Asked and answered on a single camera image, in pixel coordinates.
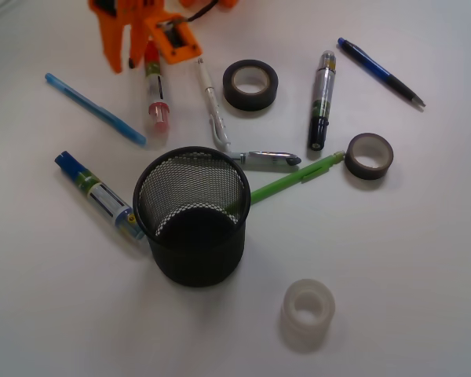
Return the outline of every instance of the marker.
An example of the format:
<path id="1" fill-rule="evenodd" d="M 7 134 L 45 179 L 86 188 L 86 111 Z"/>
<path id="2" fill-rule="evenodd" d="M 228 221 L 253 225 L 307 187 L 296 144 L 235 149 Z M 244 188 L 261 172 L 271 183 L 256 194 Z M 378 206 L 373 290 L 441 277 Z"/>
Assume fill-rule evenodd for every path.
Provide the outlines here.
<path id="1" fill-rule="evenodd" d="M 309 125 L 309 148 L 320 151 L 327 138 L 328 117 L 330 116 L 331 94 L 335 82 L 335 54 L 325 51 L 321 55 L 319 68 L 314 82 L 312 97 L 312 114 Z"/>
<path id="2" fill-rule="evenodd" d="M 362 51 L 362 49 L 356 46 L 354 43 L 346 41 L 343 38 L 338 39 L 338 45 L 347 53 L 352 59 L 361 63 L 364 67 L 368 68 L 374 75 L 380 78 L 385 82 L 390 88 L 393 88 L 397 93 L 401 94 L 407 100 L 418 104 L 419 106 L 425 107 L 425 103 L 420 97 L 412 92 L 408 86 L 403 84 L 395 76 L 391 75 L 379 64 L 368 56 L 367 53 Z"/>
<path id="3" fill-rule="evenodd" d="M 251 205 L 266 199 L 279 191 L 287 189 L 288 187 L 297 184 L 298 182 L 305 183 L 313 178 L 319 177 L 321 174 L 326 173 L 334 164 L 340 163 L 344 159 L 345 153 L 343 151 L 336 152 L 331 156 L 319 160 L 317 163 L 311 163 L 309 166 L 288 174 L 286 177 L 278 179 L 277 181 L 259 188 L 251 193 Z"/>
<path id="4" fill-rule="evenodd" d="M 230 152 L 227 153 L 227 156 L 243 166 L 294 167 L 301 163 L 301 159 L 298 156 L 285 152 Z"/>
<path id="5" fill-rule="evenodd" d="M 148 114 L 152 117 L 154 128 L 166 132 L 169 127 L 170 107 L 164 98 L 164 78 L 160 75 L 159 51 L 149 40 L 144 51 L 144 73 L 147 83 Z"/>
<path id="6" fill-rule="evenodd" d="M 88 98 L 81 95 L 76 90 L 72 89 L 70 86 L 66 85 L 56 76 L 47 73 L 46 80 L 50 85 L 54 86 L 56 89 L 64 93 L 67 97 L 70 97 L 73 101 L 80 104 L 86 110 L 89 110 L 98 118 L 104 120 L 110 126 L 115 128 L 122 136 L 127 137 L 129 140 L 139 145 L 147 144 L 147 138 L 145 136 L 133 130 L 130 126 L 125 124 L 121 119 L 117 118 L 109 111 L 105 110 L 101 106 L 98 106 Z"/>
<path id="7" fill-rule="evenodd" d="M 133 209 L 110 190 L 105 183 L 101 182 L 66 151 L 56 157 L 55 161 L 103 217 L 130 239 L 140 240 L 143 238 L 144 233 L 136 222 Z"/>
<path id="8" fill-rule="evenodd" d="M 211 82 L 210 74 L 207 71 L 204 60 L 200 57 L 197 59 L 199 66 L 199 77 L 201 87 L 206 95 L 208 104 L 210 106 L 210 118 L 213 123 L 214 139 L 224 146 L 227 150 L 230 149 L 230 141 L 228 140 L 225 124 L 221 117 L 220 106 L 218 105 L 217 97 L 214 93 L 213 83 Z"/>

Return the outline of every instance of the light blue pen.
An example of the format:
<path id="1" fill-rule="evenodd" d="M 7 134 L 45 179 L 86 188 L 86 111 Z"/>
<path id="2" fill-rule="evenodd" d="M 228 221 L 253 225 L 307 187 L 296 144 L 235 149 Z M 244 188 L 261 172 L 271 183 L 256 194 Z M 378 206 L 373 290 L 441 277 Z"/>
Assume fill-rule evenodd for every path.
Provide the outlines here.
<path id="1" fill-rule="evenodd" d="M 47 82 L 54 86 L 56 89 L 60 90 L 73 101 L 80 104 L 82 107 L 86 108 L 94 115 L 99 117 L 101 120 L 104 120 L 110 126 L 115 128 L 122 136 L 127 137 L 129 140 L 135 142 L 139 145 L 146 145 L 147 138 L 135 131 L 133 128 L 124 123 L 121 119 L 117 118 L 115 115 L 111 114 L 109 111 L 105 110 L 101 106 L 98 106 L 88 98 L 81 95 L 76 90 L 72 89 L 70 86 L 66 85 L 64 82 L 59 80 L 56 76 L 51 75 L 50 73 L 46 74 Z"/>

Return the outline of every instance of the black mesh pen holder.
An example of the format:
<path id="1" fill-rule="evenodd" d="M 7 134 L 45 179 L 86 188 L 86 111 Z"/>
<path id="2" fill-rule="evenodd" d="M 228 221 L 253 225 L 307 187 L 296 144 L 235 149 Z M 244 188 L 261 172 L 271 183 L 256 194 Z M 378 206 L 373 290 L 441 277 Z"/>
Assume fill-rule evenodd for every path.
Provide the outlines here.
<path id="1" fill-rule="evenodd" d="M 133 209 L 162 272 L 179 284 L 205 287 L 239 264 L 250 202 L 248 180 L 230 158 L 186 147 L 147 167 Z"/>

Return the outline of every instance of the blue ballpoint pen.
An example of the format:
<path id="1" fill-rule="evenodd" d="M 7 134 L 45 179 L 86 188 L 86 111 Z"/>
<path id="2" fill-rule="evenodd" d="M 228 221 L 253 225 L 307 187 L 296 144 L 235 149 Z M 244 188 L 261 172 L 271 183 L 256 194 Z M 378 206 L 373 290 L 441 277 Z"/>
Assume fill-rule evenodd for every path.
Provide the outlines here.
<path id="1" fill-rule="evenodd" d="M 96 115 L 97 117 L 108 123 L 110 126 L 115 128 L 122 136 L 127 137 L 129 140 L 139 145 L 147 144 L 147 138 L 145 136 L 135 131 L 133 128 L 128 126 L 115 115 L 111 114 L 109 111 L 105 110 L 101 106 L 98 106 L 88 98 L 81 95 L 76 90 L 72 89 L 70 86 L 66 85 L 56 76 L 47 73 L 46 80 L 50 85 L 54 86 L 56 89 L 70 97 L 73 101 L 77 102 L 82 107 L 89 110 L 94 115 Z"/>
<path id="2" fill-rule="evenodd" d="M 356 46 L 354 43 L 346 41 L 343 38 L 338 39 L 338 45 L 347 53 L 352 59 L 360 62 L 364 67 L 369 69 L 374 75 L 376 75 L 380 80 L 385 82 L 387 86 L 393 88 L 397 93 L 401 94 L 407 100 L 418 104 L 420 106 L 425 106 L 424 101 L 422 101 L 417 94 L 412 92 L 408 86 L 403 84 L 398 80 L 394 75 L 391 75 L 383 67 L 377 64 L 367 53 L 362 51 L 362 49 Z"/>

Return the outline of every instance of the orange plastic object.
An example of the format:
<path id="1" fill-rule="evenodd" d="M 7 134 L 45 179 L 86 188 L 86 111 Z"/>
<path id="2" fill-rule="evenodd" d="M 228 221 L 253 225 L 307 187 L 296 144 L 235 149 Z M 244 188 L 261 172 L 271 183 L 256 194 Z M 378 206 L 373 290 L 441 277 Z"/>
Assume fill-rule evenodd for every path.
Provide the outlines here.
<path id="1" fill-rule="evenodd" d="M 223 6 L 227 8 L 232 8 L 235 4 L 237 4 L 239 0 L 220 0 L 218 3 L 222 4 Z M 188 8 L 190 5 L 192 5 L 195 2 L 195 0 L 180 0 L 180 3 L 185 7 Z"/>
<path id="2" fill-rule="evenodd" d="M 124 27 L 131 25 L 130 59 L 135 65 L 141 61 L 148 36 L 169 64 L 192 59 L 203 53 L 186 22 L 176 25 L 183 46 L 175 48 L 158 24 L 182 19 L 179 13 L 164 10 L 164 0 L 89 0 L 90 9 L 100 23 L 103 52 L 115 73 L 122 72 L 121 50 Z"/>

